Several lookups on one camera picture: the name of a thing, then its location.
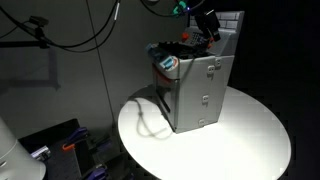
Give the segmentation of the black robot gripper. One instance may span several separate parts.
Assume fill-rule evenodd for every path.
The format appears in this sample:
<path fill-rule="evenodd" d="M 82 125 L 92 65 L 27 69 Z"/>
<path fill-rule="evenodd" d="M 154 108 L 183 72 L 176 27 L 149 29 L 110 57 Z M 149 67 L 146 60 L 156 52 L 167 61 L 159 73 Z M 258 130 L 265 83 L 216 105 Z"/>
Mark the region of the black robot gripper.
<path fill-rule="evenodd" d="M 203 33 L 211 33 L 214 42 L 218 42 L 221 39 L 219 33 L 220 23 L 214 9 L 197 12 L 195 20 L 198 28 Z"/>

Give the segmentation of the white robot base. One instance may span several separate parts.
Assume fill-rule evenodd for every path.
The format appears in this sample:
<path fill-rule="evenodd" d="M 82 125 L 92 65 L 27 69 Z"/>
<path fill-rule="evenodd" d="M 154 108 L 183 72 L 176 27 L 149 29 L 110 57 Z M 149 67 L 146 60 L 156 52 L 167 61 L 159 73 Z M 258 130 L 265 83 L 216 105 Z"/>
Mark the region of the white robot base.
<path fill-rule="evenodd" d="M 0 180 L 43 180 L 46 166 L 34 159 L 0 118 Z"/>

